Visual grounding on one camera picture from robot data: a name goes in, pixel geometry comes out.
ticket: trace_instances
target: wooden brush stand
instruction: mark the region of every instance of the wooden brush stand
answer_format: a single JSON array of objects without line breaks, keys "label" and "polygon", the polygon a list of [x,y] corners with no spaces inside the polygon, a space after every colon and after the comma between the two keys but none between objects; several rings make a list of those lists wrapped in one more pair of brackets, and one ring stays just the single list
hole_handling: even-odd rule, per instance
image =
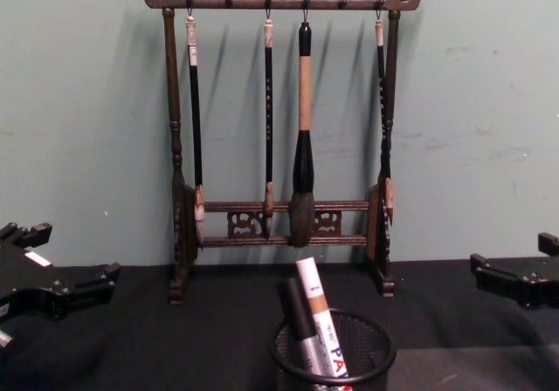
[{"label": "wooden brush stand", "polygon": [[[162,11],[165,29],[165,58],[173,163],[172,197],[174,221],[174,274],[169,286],[169,302],[180,305],[190,270],[197,259],[198,244],[194,221],[194,189],[184,182],[181,145],[181,108],[176,63],[175,10],[386,10],[389,36],[384,86],[385,108],[394,111],[397,70],[398,24],[401,11],[416,10],[421,0],[144,0],[149,8]],[[366,247],[365,263],[385,297],[394,294],[390,276],[390,235],[383,201],[374,201],[371,192],[362,201],[317,201],[314,233],[309,246],[353,245]],[[274,212],[287,212],[288,202],[276,202]],[[255,245],[289,245],[289,236],[265,236],[264,202],[206,202],[205,211],[226,214],[227,237],[206,237],[204,248]],[[366,212],[367,231],[361,235],[342,234],[343,212]]]}]

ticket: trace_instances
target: marker cap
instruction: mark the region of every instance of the marker cap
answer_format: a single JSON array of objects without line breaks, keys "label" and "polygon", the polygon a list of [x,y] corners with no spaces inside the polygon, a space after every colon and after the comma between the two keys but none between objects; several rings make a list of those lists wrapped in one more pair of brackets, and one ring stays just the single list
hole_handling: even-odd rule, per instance
[{"label": "marker cap", "polygon": [[297,271],[299,272],[299,277],[304,288],[303,291],[307,295],[307,298],[310,299],[324,295],[321,277],[318,273],[314,257],[304,258],[295,263],[297,264]]},{"label": "marker cap", "polygon": [[277,284],[279,301],[293,338],[297,341],[316,335],[316,325],[307,296],[299,278],[289,278]]}]

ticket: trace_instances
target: hook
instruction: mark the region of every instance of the hook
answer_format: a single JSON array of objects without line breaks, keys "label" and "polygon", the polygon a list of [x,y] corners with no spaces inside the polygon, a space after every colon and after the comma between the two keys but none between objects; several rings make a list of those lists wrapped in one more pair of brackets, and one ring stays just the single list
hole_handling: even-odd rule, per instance
[{"label": "hook", "polygon": [[272,9],[272,0],[266,0],[264,6],[266,7],[266,18],[270,18],[270,10]]},{"label": "hook", "polygon": [[186,0],[186,10],[189,13],[189,16],[192,16],[192,0]]},{"label": "hook", "polygon": [[307,22],[307,14],[308,14],[308,5],[311,3],[311,0],[303,0],[303,21]]},{"label": "hook", "polygon": [[384,6],[384,0],[376,0],[374,10],[376,11],[376,19],[380,19],[381,17],[381,9]]}]

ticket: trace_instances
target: paint marker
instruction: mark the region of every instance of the paint marker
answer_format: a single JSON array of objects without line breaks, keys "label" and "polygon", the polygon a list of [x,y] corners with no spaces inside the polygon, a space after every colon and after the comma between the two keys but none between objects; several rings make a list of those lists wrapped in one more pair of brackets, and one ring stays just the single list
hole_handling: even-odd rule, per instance
[{"label": "paint marker", "polygon": [[316,331],[313,314],[303,285],[298,278],[277,284],[279,301],[295,341],[299,343],[303,360],[312,374],[333,376],[324,343]]},{"label": "paint marker", "polygon": [[[322,289],[321,278],[318,274],[314,258],[309,257],[297,261],[297,271],[307,295],[317,333],[322,337],[322,341],[326,346],[330,366],[334,371],[333,375],[337,378],[347,377],[349,376],[348,369],[343,359],[342,349],[335,332],[334,321],[332,320],[328,302]],[[351,391],[352,387],[341,386],[337,389],[340,391]]]}]

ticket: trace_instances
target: green wall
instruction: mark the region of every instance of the green wall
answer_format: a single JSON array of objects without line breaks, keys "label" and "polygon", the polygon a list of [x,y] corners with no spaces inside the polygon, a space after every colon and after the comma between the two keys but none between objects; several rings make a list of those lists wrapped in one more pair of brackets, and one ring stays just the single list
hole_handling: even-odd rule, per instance
[{"label": "green wall", "polygon": [[[424,0],[404,13],[392,260],[536,253],[559,234],[559,0]],[[0,223],[48,221],[56,265],[171,260],[162,16],[143,0],[0,0]],[[206,199],[264,196],[263,11],[195,11]],[[186,12],[176,14],[184,172],[193,183]],[[374,13],[309,12],[316,199],[378,172]],[[297,11],[273,11],[274,180],[291,196]],[[360,221],[346,217],[346,231]],[[286,219],[276,218],[286,230]],[[208,233],[223,233],[211,216]],[[348,248],[204,250],[200,264],[345,262]]]}]

